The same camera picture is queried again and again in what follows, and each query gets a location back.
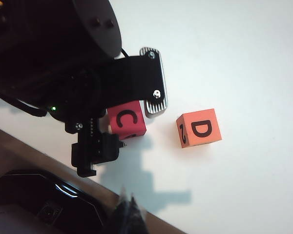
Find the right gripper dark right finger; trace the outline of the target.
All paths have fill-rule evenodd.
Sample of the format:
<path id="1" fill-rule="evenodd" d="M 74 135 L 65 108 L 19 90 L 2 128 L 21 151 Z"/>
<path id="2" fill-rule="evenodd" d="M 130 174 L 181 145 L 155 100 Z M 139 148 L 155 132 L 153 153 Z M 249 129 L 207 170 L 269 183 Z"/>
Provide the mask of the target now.
<path id="1" fill-rule="evenodd" d="M 143 218 L 143 214 L 136 202 L 134 194 L 131 194 L 129 216 L 128 216 L 129 234 L 147 234 L 148 229 Z"/>

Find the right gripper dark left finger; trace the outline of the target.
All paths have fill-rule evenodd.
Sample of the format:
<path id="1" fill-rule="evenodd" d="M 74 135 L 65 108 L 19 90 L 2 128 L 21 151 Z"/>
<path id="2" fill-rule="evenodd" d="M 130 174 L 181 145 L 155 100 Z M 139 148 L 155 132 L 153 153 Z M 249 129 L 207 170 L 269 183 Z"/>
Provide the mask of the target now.
<path id="1" fill-rule="evenodd" d="M 128 234 L 129 227 L 130 201 L 125 187 L 121 188 L 119 200 L 113 213 L 113 234 Z"/>

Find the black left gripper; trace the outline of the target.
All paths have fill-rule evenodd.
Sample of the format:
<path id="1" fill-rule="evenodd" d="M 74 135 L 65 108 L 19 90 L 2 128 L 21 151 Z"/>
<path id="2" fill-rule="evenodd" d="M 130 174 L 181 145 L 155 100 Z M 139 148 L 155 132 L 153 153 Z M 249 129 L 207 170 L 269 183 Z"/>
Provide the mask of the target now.
<path id="1" fill-rule="evenodd" d="M 76 124 L 91 117 L 103 117 L 103 76 L 97 68 L 70 69 L 44 77 L 42 107 L 54 119 L 77 131 Z M 118 135 L 78 134 L 72 144 L 72 166 L 80 177 L 96 175 L 95 165 L 115 161 L 119 156 Z"/>

